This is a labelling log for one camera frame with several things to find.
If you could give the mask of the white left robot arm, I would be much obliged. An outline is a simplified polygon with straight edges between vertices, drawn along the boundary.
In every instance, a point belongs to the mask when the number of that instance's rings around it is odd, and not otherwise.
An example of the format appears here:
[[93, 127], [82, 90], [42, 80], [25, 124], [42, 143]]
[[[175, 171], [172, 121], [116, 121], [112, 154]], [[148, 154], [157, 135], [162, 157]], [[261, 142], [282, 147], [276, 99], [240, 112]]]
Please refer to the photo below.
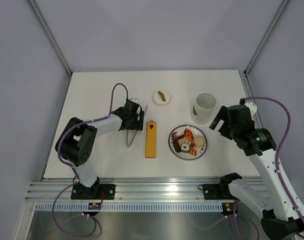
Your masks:
[[83, 121], [71, 118], [60, 135], [55, 151], [59, 160], [70, 166], [78, 182], [73, 185], [71, 199], [98, 200], [108, 193], [108, 187], [100, 186], [89, 158], [95, 139], [118, 131], [142, 131], [145, 111], [137, 98], [127, 99], [123, 107], [112, 111], [109, 116]]

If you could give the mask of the sushi roll with green centre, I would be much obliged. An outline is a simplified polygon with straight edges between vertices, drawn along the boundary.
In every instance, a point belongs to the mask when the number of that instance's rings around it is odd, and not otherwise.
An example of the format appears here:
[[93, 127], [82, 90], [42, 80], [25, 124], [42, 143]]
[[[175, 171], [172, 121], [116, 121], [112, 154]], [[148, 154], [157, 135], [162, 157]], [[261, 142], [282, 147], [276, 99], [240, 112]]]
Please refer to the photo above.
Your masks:
[[181, 152], [188, 153], [190, 151], [190, 145], [187, 143], [181, 144]]

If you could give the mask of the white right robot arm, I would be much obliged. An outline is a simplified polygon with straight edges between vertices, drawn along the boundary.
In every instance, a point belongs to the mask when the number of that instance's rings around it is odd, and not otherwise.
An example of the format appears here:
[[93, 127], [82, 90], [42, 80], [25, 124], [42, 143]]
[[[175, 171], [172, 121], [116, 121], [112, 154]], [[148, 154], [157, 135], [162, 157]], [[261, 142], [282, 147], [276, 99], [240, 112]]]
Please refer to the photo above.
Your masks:
[[291, 186], [277, 156], [272, 135], [265, 128], [256, 128], [250, 108], [245, 104], [222, 106], [210, 125], [236, 143], [258, 171], [269, 195], [265, 199], [249, 187], [237, 173], [220, 178], [218, 190], [222, 197], [234, 197], [243, 202], [260, 219], [265, 234], [271, 240], [281, 240], [304, 232], [304, 204]]

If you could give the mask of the metal food tongs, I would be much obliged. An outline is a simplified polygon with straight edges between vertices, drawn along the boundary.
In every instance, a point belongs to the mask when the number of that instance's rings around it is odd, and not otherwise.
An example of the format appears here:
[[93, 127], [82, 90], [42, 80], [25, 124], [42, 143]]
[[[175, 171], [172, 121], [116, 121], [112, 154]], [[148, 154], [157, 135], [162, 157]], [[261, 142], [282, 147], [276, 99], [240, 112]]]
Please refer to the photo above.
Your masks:
[[137, 130], [127, 130], [126, 147], [130, 148], [136, 137]]

